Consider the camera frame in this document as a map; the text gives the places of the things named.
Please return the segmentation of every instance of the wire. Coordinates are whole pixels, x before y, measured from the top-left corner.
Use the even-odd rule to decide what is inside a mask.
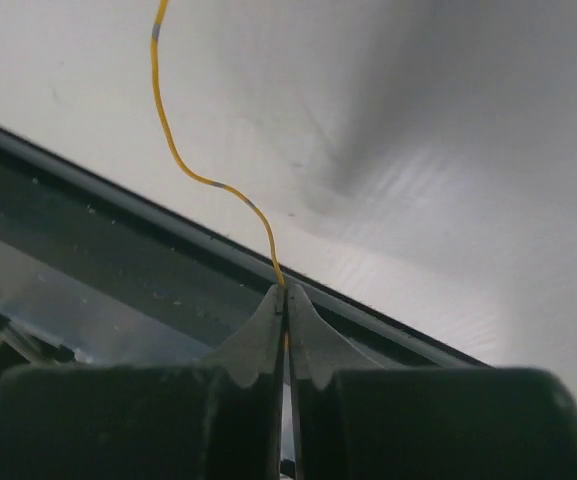
[[[168,0],[161,0],[159,2],[159,10],[157,11],[157,17],[155,18],[155,25],[152,28],[152,39],[150,41],[150,57],[152,61],[152,88],[155,94],[155,103],[157,105],[157,113],[159,113],[159,120],[161,120],[161,126],[164,129],[164,133],[166,134],[166,140],[168,142],[168,147],[170,148],[170,153],[179,165],[179,168],[183,170],[183,172],[188,175],[193,180],[198,181],[199,183],[203,183],[205,185],[210,185],[211,187],[221,188],[232,193],[234,196],[239,198],[242,202],[248,205],[253,212],[257,214],[261,222],[264,224],[266,228],[266,233],[268,234],[268,242],[270,243],[270,257],[272,259],[272,265],[275,268],[275,273],[277,275],[277,282],[279,285],[285,288],[286,281],[284,280],[284,276],[281,273],[281,267],[279,266],[279,261],[277,260],[277,248],[275,246],[275,237],[272,234],[272,228],[270,227],[270,223],[268,223],[268,219],[263,214],[259,208],[252,203],[248,197],[246,197],[243,193],[241,193],[236,188],[231,187],[230,185],[226,185],[225,183],[215,182],[206,177],[202,177],[201,175],[197,175],[193,172],[181,158],[179,155],[179,151],[175,146],[175,140],[173,139],[172,133],[170,131],[170,125],[168,123],[168,119],[166,118],[166,112],[164,110],[163,100],[161,99],[161,88],[159,86],[159,31],[161,30],[161,25],[164,21],[164,16],[166,15],[166,8],[168,7]]]

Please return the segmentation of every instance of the metal frame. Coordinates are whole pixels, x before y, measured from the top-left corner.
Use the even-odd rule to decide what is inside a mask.
[[[243,324],[273,281],[270,262],[255,252],[2,129],[0,244],[63,277],[64,291],[88,288],[109,309],[128,309],[123,316],[141,315],[209,349]],[[382,364],[483,365],[297,272],[286,276]],[[29,321],[13,310],[0,313]]]

